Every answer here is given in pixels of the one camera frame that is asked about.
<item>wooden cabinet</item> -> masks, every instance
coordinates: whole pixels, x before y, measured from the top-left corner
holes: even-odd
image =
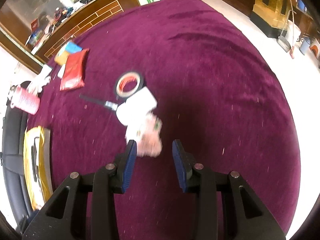
[[[289,0],[255,0],[250,19],[267,37],[278,38],[289,7]]]
[[[71,37],[78,37],[96,24],[137,5],[137,0],[94,0],[63,22],[35,55],[48,62]]]

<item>roll of tape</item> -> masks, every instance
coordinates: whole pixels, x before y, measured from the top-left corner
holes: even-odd
[[[129,82],[137,82],[136,86],[130,91],[124,91],[124,87]],[[134,93],[139,91],[144,87],[144,79],[138,72],[128,71],[121,75],[121,77],[117,80],[115,86],[115,93],[117,96],[123,99],[127,99],[132,96]]]

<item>wooden counter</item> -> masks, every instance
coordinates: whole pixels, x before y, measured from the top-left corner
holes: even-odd
[[[138,0],[94,0],[64,21],[35,55],[48,62],[71,36],[78,37],[99,22],[138,5]]]

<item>red package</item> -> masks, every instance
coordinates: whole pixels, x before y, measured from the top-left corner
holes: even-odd
[[[89,49],[72,53],[68,56],[66,68],[61,80],[60,91],[81,88],[83,82],[83,67],[86,59],[86,54]]]

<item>pink thread spool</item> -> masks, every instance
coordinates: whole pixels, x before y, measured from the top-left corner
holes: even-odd
[[[11,99],[11,108],[19,108],[29,114],[35,114],[40,106],[40,98],[28,93],[20,85],[17,86]]]

